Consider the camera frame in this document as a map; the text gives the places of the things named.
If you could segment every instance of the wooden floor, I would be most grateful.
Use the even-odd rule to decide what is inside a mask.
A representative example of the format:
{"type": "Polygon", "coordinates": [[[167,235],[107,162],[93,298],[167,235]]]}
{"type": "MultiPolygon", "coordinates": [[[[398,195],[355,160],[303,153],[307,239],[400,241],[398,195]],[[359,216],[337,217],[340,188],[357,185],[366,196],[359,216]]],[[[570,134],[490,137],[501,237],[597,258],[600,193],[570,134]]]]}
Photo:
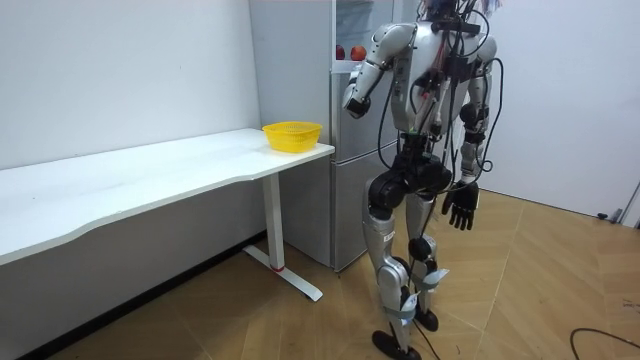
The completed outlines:
{"type": "MultiPolygon", "coordinates": [[[[576,327],[640,342],[640,231],[483,193],[472,232],[434,221],[443,360],[573,359],[576,327]]],[[[404,213],[396,254],[407,257],[404,213]]],[[[55,359],[384,359],[370,342],[387,330],[364,256],[334,274],[292,248],[287,266],[318,286],[312,303],[244,254],[216,266],[56,355],[55,359]]],[[[432,355],[412,329],[423,359],[432,355]]],[[[579,334],[582,359],[640,360],[640,351],[579,334]]]]}

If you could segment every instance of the baseboard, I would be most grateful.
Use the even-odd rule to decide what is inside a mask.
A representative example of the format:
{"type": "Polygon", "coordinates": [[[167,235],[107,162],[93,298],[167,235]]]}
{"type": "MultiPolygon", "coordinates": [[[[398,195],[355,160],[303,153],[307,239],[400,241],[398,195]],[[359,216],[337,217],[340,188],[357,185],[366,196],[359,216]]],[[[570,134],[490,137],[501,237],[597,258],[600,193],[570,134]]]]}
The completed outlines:
{"type": "Polygon", "coordinates": [[[173,290],[179,285],[193,279],[194,277],[202,274],[203,272],[211,269],[217,264],[230,258],[231,256],[242,251],[247,245],[253,245],[258,241],[266,238],[267,232],[262,231],[251,238],[221,252],[220,254],[201,262],[200,264],[192,267],[191,269],[178,274],[171,279],[157,285],[142,294],[134,297],[133,299],[116,306],[115,308],[107,311],[106,313],[97,316],[96,318],[89,320],[88,322],[78,326],[77,328],[49,341],[48,343],[38,347],[37,349],[21,356],[18,360],[32,360],[32,359],[47,359],[53,354],[61,351],[69,345],[91,335],[92,333],[102,329],[103,327],[111,324],[112,322],[120,319],[128,313],[138,309],[139,307],[147,304],[148,302],[160,297],[163,294],[173,290]]]}

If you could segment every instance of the refrigerator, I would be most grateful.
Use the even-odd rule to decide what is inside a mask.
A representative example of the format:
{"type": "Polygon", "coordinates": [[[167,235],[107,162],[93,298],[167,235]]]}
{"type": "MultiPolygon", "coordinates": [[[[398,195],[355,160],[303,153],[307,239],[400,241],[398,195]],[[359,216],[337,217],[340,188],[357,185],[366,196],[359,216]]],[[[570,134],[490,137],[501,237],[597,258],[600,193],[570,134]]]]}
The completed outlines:
{"type": "MultiPolygon", "coordinates": [[[[335,271],[366,252],[364,187],[387,170],[378,155],[378,129],[392,74],[385,74],[371,94],[369,112],[353,119],[342,110],[349,73],[359,64],[349,59],[349,49],[368,48],[371,35],[384,23],[411,21],[413,3],[250,1],[262,124],[318,123],[323,126],[320,142],[336,148],[330,158],[280,174],[284,240],[335,271]],[[345,48],[345,60],[336,60],[337,45],[345,48]]],[[[389,164],[396,155],[396,137],[388,109],[380,152],[389,164]]]]}

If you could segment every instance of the robot leg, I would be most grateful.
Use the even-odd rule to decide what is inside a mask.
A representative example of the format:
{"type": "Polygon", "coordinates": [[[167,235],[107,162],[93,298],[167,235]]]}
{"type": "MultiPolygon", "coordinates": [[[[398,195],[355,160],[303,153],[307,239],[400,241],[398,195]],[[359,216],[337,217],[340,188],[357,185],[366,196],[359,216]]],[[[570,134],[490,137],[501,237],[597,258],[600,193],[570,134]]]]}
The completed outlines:
{"type": "Polygon", "coordinates": [[[429,331],[438,330],[438,317],[431,311],[431,297],[448,270],[438,270],[436,241],[423,233],[435,206],[433,195],[411,194],[407,197],[407,231],[411,257],[411,280],[416,286],[418,307],[416,320],[429,331]]]}
{"type": "Polygon", "coordinates": [[[369,206],[367,183],[364,194],[362,226],[367,250],[376,271],[380,299],[392,334],[376,331],[372,341],[378,350],[396,360],[420,360],[420,354],[409,346],[411,322],[415,316],[417,297],[411,295],[405,266],[391,255],[395,235],[395,218],[389,209],[369,206]]]}

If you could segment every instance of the white wall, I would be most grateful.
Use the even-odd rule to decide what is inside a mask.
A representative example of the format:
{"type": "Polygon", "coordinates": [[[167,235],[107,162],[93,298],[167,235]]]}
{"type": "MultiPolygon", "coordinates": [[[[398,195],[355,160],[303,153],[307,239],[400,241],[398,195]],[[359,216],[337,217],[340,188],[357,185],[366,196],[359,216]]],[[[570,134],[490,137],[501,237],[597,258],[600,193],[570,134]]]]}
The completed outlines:
{"type": "MultiPolygon", "coordinates": [[[[246,0],[0,2],[0,169],[259,125],[246,0]]],[[[4,265],[0,359],[264,228],[242,183],[4,265]]]]}
{"type": "Polygon", "coordinates": [[[0,168],[258,127],[246,0],[0,2],[0,168]]]}
{"type": "Polygon", "coordinates": [[[592,216],[627,206],[640,179],[638,11],[629,0],[505,1],[491,17],[504,111],[480,186],[592,216]]]}

